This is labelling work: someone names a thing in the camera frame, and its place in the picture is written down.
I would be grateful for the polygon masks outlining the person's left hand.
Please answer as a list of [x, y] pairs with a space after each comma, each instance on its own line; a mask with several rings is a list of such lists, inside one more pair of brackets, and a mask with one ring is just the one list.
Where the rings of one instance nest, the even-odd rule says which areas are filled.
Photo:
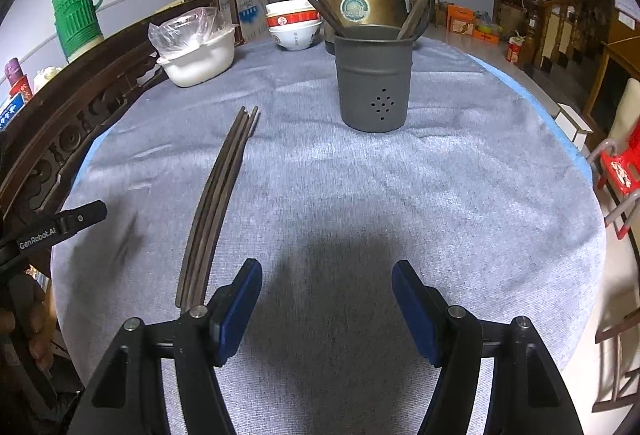
[[14, 275], [1, 287], [1, 335], [9, 338], [29, 381], [47, 382], [53, 353], [46, 293], [29, 273]]

